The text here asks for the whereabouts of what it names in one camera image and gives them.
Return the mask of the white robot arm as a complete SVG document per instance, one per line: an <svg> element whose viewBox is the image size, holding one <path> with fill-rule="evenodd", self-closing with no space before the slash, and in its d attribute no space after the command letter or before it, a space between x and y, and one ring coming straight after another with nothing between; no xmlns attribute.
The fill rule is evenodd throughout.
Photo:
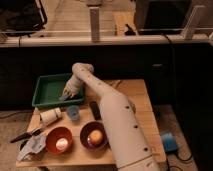
<svg viewBox="0 0 213 171"><path fill-rule="evenodd" d="M100 115L118 171L160 171L130 100L93 72L91 64L73 64L64 92L73 97L85 83L98 95Z"/></svg>

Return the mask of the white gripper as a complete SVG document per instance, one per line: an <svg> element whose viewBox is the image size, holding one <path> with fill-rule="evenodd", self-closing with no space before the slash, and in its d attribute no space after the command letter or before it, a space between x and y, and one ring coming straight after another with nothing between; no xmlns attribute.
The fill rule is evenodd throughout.
<svg viewBox="0 0 213 171"><path fill-rule="evenodd" d="M77 76L72 75L65 84L63 94L70 98L74 97L79 93L82 84L83 82Z"/></svg>

